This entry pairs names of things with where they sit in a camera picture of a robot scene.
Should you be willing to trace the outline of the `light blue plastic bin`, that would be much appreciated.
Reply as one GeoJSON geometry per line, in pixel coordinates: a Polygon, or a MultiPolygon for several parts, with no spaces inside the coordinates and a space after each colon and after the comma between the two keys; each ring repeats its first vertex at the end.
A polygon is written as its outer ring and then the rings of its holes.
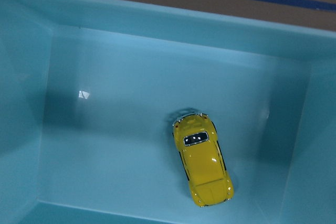
{"type": "Polygon", "coordinates": [[[1,0],[1,223],[335,223],[335,33],[120,0],[1,0]],[[232,200],[172,136],[213,120],[232,200]]]}

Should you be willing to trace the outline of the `yellow beetle toy car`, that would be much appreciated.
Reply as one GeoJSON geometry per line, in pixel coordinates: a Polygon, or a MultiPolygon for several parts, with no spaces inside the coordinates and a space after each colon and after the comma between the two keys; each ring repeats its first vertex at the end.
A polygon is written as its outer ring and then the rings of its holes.
{"type": "Polygon", "coordinates": [[[234,187],[209,115],[192,112],[173,123],[174,142],[194,203],[216,205],[234,196],[234,187]]]}

